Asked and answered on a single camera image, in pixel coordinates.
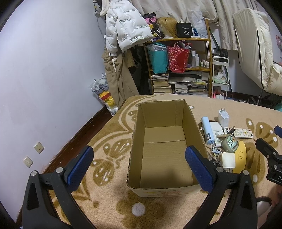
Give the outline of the person's hand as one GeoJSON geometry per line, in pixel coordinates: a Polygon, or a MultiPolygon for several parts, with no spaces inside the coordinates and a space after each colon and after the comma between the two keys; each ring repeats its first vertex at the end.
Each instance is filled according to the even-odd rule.
{"type": "Polygon", "coordinates": [[[272,195],[272,206],[275,207],[281,200],[282,186],[276,186],[272,195]]]}

